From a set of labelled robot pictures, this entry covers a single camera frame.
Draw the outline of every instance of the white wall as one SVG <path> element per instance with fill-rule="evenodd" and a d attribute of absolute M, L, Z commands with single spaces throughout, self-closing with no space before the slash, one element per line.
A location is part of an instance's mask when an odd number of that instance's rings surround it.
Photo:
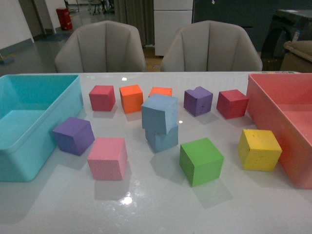
<path fill-rule="evenodd" d="M 64 8 L 64 0 L 45 0 L 53 25 L 60 27 L 57 8 Z M 31 39 L 31 32 L 18 0 L 0 0 L 0 49 Z"/>
<path fill-rule="evenodd" d="M 47 5 L 55 33 L 55 29 L 60 27 L 57 8 L 65 8 L 65 2 L 64 0 L 45 0 L 45 3 Z"/>
<path fill-rule="evenodd" d="M 0 49 L 32 39 L 18 0 L 0 0 Z"/>

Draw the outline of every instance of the plastic container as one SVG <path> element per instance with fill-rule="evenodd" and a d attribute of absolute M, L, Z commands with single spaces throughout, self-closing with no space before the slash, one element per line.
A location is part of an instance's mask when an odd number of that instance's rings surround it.
<path fill-rule="evenodd" d="M 78 75 L 0 78 L 0 181 L 32 180 L 56 142 L 52 130 L 82 109 Z"/>
<path fill-rule="evenodd" d="M 312 74 L 250 74 L 247 111 L 258 129 L 272 130 L 279 162 L 299 188 L 312 188 Z"/>

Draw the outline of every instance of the door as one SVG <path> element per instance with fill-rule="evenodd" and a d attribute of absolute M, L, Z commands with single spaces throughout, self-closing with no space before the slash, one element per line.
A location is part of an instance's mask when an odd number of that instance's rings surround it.
<path fill-rule="evenodd" d="M 19 0 L 21 9 L 25 15 L 26 22 L 34 40 L 44 35 L 42 24 L 37 14 L 33 0 Z"/>

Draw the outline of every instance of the chair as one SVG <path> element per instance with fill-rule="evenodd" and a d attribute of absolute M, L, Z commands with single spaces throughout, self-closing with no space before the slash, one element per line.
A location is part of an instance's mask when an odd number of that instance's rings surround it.
<path fill-rule="evenodd" d="M 55 68 L 58 73 L 145 72 L 139 32 L 109 20 L 84 25 L 61 48 Z"/>
<path fill-rule="evenodd" d="M 94 12 L 92 15 L 95 15 L 96 12 L 100 14 L 100 7 L 102 5 L 102 2 L 100 0 L 88 0 L 88 11 L 90 11 L 91 14 L 91 7 L 94 6 Z"/>
<path fill-rule="evenodd" d="M 161 64 L 163 72 L 261 70 L 261 58 L 243 28 L 210 20 L 178 29 Z"/>

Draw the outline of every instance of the foam block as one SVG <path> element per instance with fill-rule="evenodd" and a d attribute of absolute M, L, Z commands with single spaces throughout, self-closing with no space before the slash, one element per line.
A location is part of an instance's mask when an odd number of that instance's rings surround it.
<path fill-rule="evenodd" d="M 170 149 L 178 145 L 178 124 L 167 135 L 145 130 L 145 137 L 156 153 Z"/>
<path fill-rule="evenodd" d="M 142 128 L 168 134 L 177 120 L 177 98 L 153 94 L 142 105 Z"/>
<path fill-rule="evenodd" d="M 94 179 L 123 180 L 127 158 L 124 138 L 98 137 L 87 161 Z"/>
<path fill-rule="evenodd" d="M 139 85 L 129 85 L 119 88 L 121 105 L 125 114 L 141 111 L 143 92 Z"/>
<path fill-rule="evenodd" d="M 111 111 L 116 99 L 112 85 L 96 85 L 89 93 L 89 98 L 94 111 Z"/>
<path fill-rule="evenodd" d="M 180 146 L 180 166 L 192 187 L 219 178 L 223 159 L 223 155 L 208 138 Z"/>
<path fill-rule="evenodd" d="M 150 97 L 153 94 L 172 96 L 172 88 L 153 87 L 148 97 Z"/>
<path fill-rule="evenodd" d="M 238 153 L 243 169 L 272 171 L 282 149 L 272 131 L 244 129 L 239 140 Z"/>
<path fill-rule="evenodd" d="M 239 90 L 219 92 L 216 109 L 226 118 L 237 118 L 245 115 L 248 97 Z"/>
<path fill-rule="evenodd" d="M 199 116 L 211 111 L 213 94 L 199 86 L 194 90 L 184 92 L 184 108 L 193 116 Z"/>
<path fill-rule="evenodd" d="M 95 140 L 90 122 L 74 117 L 66 119 L 52 132 L 59 149 L 75 155 L 82 155 Z"/>

